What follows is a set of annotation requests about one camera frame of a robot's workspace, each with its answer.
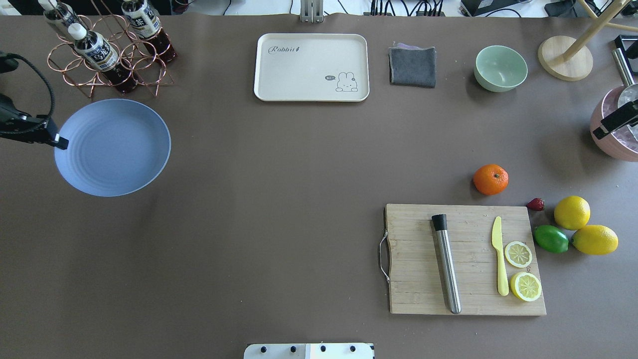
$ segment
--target cutting board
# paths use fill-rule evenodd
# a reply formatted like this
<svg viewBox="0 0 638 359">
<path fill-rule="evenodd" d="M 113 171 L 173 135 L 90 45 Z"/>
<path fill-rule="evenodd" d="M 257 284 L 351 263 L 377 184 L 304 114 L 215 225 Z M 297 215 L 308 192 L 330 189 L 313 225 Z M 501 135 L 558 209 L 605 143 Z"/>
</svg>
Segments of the cutting board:
<svg viewBox="0 0 638 359">
<path fill-rule="evenodd" d="M 511 290 L 507 296 L 496 290 L 496 251 L 491 243 L 496 216 L 503 219 L 503 246 L 511 241 L 521 241 L 532 251 L 533 260 L 527 268 L 516 268 L 506 261 L 508 282 L 520 271 L 541 279 L 526 207 L 431 204 L 388 204 L 385 207 L 391 313 L 453 315 L 445 306 L 434 247 L 436 237 L 431 217 L 442 213 L 447 215 L 461 297 L 460 315 L 547 314 L 542 294 L 534 302 L 524 302 Z"/>
</svg>

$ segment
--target gray cloth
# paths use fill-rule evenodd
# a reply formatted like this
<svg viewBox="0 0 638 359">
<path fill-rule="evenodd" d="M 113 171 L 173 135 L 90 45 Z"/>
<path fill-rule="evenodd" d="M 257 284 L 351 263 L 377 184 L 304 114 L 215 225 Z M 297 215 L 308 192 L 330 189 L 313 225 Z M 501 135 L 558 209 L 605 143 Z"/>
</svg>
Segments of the gray cloth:
<svg viewBox="0 0 638 359">
<path fill-rule="evenodd" d="M 399 43 L 390 48 L 390 82 L 395 85 L 434 88 L 436 49 Z"/>
</svg>

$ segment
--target soda bottle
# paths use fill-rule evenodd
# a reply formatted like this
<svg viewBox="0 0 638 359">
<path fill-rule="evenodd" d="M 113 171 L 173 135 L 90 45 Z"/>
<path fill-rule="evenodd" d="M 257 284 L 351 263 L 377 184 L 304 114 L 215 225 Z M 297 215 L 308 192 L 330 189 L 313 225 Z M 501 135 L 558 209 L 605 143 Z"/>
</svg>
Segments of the soda bottle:
<svg viewBox="0 0 638 359">
<path fill-rule="evenodd" d="M 127 93 L 137 86 L 137 75 L 120 63 L 119 53 L 104 37 L 87 30 L 80 24 L 69 26 L 69 34 L 75 39 L 75 52 L 80 54 L 95 70 L 104 74 L 116 90 Z"/>
<path fill-rule="evenodd" d="M 160 19 L 147 0 L 124 0 L 122 12 L 131 24 L 133 31 L 145 41 L 144 46 L 150 54 L 156 52 L 165 63 L 169 63 L 177 57 L 175 48 L 159 22 Z"/>
<path fill-rule="evenodd" d="M 56 0 L 38 0 L 40 6 L 44 9 L 44 17 L 53 30 L 60 35 L 61 38 L 68 37 L 68 27 L 72 24 L 80 24 L 86 27 L 82 19 L 78 17 L 71 6 L 64 3 L 58 3 Z"/>
</svg>

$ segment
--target green bowl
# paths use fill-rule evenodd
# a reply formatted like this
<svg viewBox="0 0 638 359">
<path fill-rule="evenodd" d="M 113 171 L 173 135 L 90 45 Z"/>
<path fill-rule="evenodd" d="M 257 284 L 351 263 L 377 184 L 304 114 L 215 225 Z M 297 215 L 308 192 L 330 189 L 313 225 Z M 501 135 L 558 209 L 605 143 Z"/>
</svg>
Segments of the green bowl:
<svg viewBox="0 0 638 359">
<path fill-rule="evenodd" d="M 527 63 L 518 52 L 507 46 L 488 46 L 477 55 L 474 76 L 483 88 L 506 92 L 525 81 Z"/>
</svg>

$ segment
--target blue plate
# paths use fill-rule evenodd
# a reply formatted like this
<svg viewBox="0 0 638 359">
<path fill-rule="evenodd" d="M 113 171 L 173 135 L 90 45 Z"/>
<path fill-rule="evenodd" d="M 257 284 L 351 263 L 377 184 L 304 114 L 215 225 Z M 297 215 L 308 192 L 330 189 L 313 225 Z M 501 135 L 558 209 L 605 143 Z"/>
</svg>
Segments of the blue plate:
<svg viewBox="0 0 638 359">
<path fill-rule="evenodd" d="M 157 112 L 139 102 L 113 98 L 74 113 L 60 136 L 67 149 L 55 149 L 62 177 L 82 192 L 115 197 L 139 190 L 164 169 L 170 133 Z"/>
</svg>

